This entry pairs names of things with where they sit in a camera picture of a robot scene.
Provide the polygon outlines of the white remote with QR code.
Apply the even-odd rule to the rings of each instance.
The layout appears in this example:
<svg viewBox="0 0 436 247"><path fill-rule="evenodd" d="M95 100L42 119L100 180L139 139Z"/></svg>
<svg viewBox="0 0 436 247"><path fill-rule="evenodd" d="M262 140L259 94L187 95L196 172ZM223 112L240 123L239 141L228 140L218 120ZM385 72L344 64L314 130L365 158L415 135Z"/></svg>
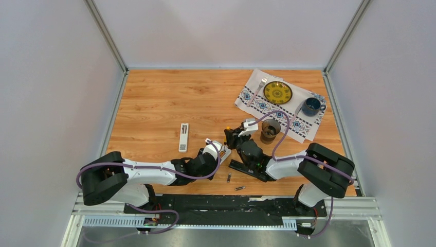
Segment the white remote with QR code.
<svg viewBox="0 0 436 247"><path fill-rule="evenodd" d="M180 136L178 151L181 153L187 152L188 149L189 124L182 123L180 125Z"/></svg>

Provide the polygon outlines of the black remote control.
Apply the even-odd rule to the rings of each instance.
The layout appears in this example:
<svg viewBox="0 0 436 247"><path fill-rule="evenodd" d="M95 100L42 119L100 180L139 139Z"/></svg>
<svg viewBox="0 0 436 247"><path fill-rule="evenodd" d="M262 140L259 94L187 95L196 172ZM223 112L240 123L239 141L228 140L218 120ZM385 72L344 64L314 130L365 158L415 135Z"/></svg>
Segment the black remote control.
<svg viewBox="0 0 436 247"><path fill-rule="evenodd" d="M239 171L239 172L242 172L242 173L249 175L251 177L254 177L262 182L276 181L276 179L267 175L265 171L250 170L243 163L236 161L236 160L231 160L231 162L229 163L229 168L234 169L234 170Z"/></svg>

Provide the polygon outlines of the white remote orange battery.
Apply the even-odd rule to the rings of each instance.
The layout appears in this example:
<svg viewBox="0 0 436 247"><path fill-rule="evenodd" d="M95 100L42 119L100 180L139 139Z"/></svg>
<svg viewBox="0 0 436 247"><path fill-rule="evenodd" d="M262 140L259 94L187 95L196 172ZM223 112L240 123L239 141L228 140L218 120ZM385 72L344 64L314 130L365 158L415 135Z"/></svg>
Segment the white remote orange battery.
<svg viewBox="0 0 436 247"><path fill-rule="evenodd" d="M230 154L231 154L231 150L226 145L223 145L219 152L220 165L230 156Z"/></svg>

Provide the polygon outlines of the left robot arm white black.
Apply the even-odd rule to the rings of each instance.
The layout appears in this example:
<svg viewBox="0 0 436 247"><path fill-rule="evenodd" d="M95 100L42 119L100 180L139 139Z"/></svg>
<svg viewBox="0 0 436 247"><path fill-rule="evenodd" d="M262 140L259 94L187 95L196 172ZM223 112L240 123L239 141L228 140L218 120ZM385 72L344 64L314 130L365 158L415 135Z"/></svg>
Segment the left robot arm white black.
<svg viewBox="0 0 436 247"><path fill-rule="evenodd" d="M135 162L113 151L82 167L76 183L87 206L112 200L132 204L149 214L157 207L153 184L185 186L196 180L212 180L220 164L220 154L203 149L195 158L163 163Z"/></svg>

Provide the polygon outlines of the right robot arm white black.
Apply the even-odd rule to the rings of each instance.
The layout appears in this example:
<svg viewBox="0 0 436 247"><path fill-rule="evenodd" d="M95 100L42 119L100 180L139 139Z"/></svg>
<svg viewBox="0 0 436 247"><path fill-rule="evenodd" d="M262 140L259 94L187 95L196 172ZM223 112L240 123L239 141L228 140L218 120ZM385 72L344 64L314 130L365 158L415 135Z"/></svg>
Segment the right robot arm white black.
<svg viewBox="0 0 436 247"><path fill-rule="evenodd" d="M294 211L299 215L307 215L327 197L344 198L347 188L354 183L354 162L323 145L311 143L302 152L274 158L265 154L250 135L243 135L243 130L243 127L224 130L226 146L241 159L232 160L230 168L262 182L305 177L308 183L299 187L293 201Z"/></svg>

